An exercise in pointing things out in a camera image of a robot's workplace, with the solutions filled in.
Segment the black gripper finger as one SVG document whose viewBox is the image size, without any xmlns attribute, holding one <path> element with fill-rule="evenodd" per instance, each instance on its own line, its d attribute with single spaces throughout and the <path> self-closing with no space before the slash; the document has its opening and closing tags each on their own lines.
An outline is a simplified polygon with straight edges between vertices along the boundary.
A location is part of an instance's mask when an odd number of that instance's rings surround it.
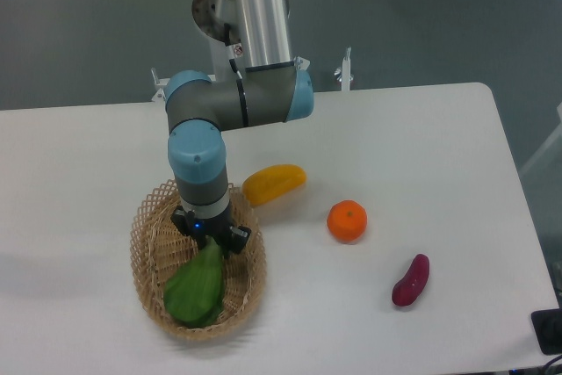
<svg viewBox="0 0 562 375">
<path fill-rule="evenodd" d="M 195 213 L 192 210 L 185 211 L 182 206 L 177 206 L 170 216 L 177 231 L 185 237 L 190 237 L 198 244 L 198 235 L 195 228 Z"/>
<path fill-rule="evenodd" d="M 229 226 L 219 234 L 217 243 L 222 249 L 223 256 L 229 258 L 232 254 L 239 255 L 245 249 L 250 236 L 249 227 Z"/>
</svg>

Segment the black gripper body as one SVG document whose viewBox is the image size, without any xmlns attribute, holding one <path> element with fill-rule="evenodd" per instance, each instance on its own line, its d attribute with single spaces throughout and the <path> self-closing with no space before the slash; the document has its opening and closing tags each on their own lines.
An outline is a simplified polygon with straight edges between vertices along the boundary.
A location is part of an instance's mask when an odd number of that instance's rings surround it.
<svg viewBox="0 0 562 375">
<path fill-rule="evenodd" d="M 199 218 L 193 211 L 184 213 L 186 225 L 185 234 L 191 237 L 202 249 L 207 237 L 212 237 L 221 247 L 226 247 L 230 242 L 232 226 L 231 205 L 228 205 L 222 213 L 209 218 Z"/>
</svg>

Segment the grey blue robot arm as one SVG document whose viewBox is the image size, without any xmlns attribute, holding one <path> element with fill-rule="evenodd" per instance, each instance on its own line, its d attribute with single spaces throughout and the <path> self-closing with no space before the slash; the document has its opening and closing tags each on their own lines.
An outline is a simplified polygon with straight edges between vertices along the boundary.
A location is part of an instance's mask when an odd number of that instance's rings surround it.
<svg viewBox="0 0 562 375">
<path fill-rule="evenodd" d="M 227 49 L 231 74 L 185 70 L 164 87 L 168 159 L 180 196 L 171 219 L 200 249 L 216 242 L 237 254 L 251 231 L 232 218 L 222 134 L 308 117 L 313 85 L 292 54 L 288 0 L 193 0 L 192 15 Z"/>
</svg>

